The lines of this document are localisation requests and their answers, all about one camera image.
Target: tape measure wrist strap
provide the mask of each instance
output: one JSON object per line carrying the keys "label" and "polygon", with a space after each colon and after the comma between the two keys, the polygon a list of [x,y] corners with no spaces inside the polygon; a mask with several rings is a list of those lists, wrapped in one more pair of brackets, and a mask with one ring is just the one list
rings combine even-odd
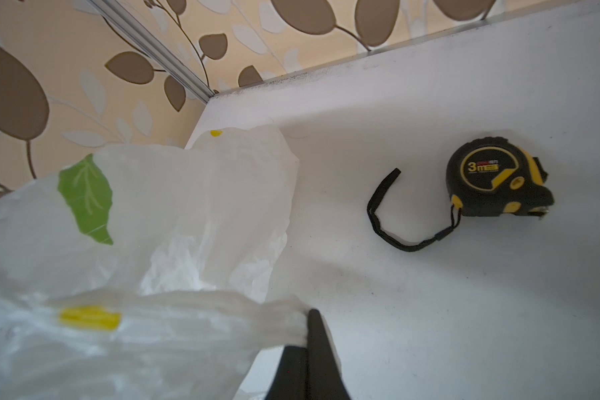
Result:
{"label": "tape measure wrist strap", "polygon": [[396,239],[393,236],[386,233],[382,229],[382,225],[380,224],[380,219],[376,216],[376,210],[380,206],[380,203],[382,203],[382,200],[384,199],[384,195],[386,194],[386,192],[389,190],[389,188],[391,187],[393,182],[398,178],[398,175],[400,175],[400,170],[398,168],[394,169],[389,175],[387,175],[386,178],[384,178],[383,181],[380,182],[380,185],[378,185],[376,191],[374,192],[373,196],[371,196],[371,199],[369,200],[369,203],[367,204],[367,213],[369,215],[369,220],[371,220],[371,226],[373,227],[374,232],[378,236],[382,237],[385,242],[387,242],[387,243],[391,244],[393,247],[398,248],[405,252],[417,252],[418,250],[421,250],[421,249],[427,247],[428,245],[432,244],[435,241],[444,239],[447,235],[449,235],[451,232],[453,232],[454,229],[456,229],[458,225],[460,225],[460,218],[462,217],[462,209],[458,210],[458,216],[457,216],[458,219],[456,222],[456,219],[454,217],[454,206],[452,205],[451,206],[451,226],[442,229],[440,232],[435,234],[433,237],[423,240],[420,243],[403,244],[398,239]]}

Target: white plastic bag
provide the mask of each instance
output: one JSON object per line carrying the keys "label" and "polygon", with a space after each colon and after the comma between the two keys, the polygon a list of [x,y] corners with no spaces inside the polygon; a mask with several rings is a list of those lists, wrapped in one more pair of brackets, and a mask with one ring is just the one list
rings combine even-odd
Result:
{"label": "white plastic bag", "polygon": [[[306,334],[304,306],[253,301],[297,168],[277,128],[228,128],[190,150],[110,146],[3,196],[0,399],[231,399],[261,348]],[[66,309],[120,324],[67,326]]]}
{"label": "white plastic bag", "polygon": [[[190,150],[104,148],[0,199],[0,271],[50,296],[107,286],[228,289],[263,301],[287,242],[297,168],[273,126],[206,132]],[[105,182],[110,192],[98,191]],[[69,189],[91,212],[80,220],[90,235]]]}
{"label": "white plastic bag", "polygon": [[49,300],[0,277],[0,400],[231,400],[259,350],[306,343],[299,300],[227,291],[138,296],[99,289]]}

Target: tape measure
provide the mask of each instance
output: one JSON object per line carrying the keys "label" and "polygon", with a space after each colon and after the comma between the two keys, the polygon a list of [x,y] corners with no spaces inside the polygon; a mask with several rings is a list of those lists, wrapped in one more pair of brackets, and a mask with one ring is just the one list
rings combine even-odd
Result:
{"label": "tape measure", "polygon": [[369,200],[367,213],[376,234],[406,252],[416,252],[442,240],[457,228],[462,216],[542,217],[553,204],[553,195],[544,186],[548,174],[537,157],[501,137],[473,140],[458,148],[447,164],[451,226],[420,243],[404,244],[387,234],[376,216],[378,206],[398,175],[400,170],[396,168],[384,178]]}

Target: leaf patterned wallpaper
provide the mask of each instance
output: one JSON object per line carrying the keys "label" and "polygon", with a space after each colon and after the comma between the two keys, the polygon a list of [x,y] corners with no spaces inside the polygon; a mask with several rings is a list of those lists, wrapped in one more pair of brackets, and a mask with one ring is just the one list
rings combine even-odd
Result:
{"label": "leaf patterned wallpaper", "polygon": [[118,0],[216,92],[544,0]]}
{"label": "leaf patterned wallpaper", "polygon": [[184,147],[189,97],[86,0],[0,0],[0,197],[108,143]]}

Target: green leaf print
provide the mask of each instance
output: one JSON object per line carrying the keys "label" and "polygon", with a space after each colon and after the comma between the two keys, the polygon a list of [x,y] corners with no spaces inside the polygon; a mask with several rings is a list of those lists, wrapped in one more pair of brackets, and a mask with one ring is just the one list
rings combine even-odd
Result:
{"label": "green leaf print", "polygon": [[58,192],[71,208],[78,229],[96,242],[113,244],[107,232],[113,192],[109,181],[93,162],[93,154],[58,174]]}

